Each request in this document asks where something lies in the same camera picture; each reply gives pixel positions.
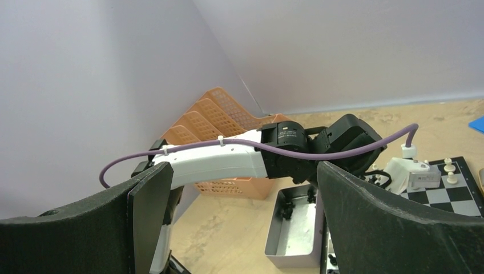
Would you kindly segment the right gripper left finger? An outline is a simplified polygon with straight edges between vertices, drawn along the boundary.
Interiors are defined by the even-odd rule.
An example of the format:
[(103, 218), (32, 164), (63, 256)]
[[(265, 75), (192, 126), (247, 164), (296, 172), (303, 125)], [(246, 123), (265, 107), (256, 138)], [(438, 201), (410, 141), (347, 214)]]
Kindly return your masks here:
[(160, 163), (37, 217), (1, 221), (2, 273), (149, 273), (173, 177)]

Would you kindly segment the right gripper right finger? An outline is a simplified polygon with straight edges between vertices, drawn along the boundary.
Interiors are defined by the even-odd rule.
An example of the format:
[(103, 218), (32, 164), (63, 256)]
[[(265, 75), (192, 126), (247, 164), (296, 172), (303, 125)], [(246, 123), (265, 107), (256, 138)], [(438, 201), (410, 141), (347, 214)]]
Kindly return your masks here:
[(329, 162), (318, 189), (340, 273), (482, 273), (483, 219), (423, 205)]

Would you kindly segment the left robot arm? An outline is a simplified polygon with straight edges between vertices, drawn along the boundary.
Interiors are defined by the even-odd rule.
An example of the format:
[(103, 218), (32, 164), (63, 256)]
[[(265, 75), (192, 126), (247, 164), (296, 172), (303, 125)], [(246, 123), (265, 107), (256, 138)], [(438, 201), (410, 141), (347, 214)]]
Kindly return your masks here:
[(388, 141), (366, 122), (346, 114), (329, 127), (305, 129), (293, 121), (216, 140), (174, 146), (155, 142), (137, 175), (159, 162), (174, 170), (170, 200), (160, 231), (151, 273), (168, 272), (172, 215), (187, 184), (245, 176), (292, 178), (296, 184), (317, 184), (317, 165), (328, 160), (350, 174), (361, 176), (386, 149)]

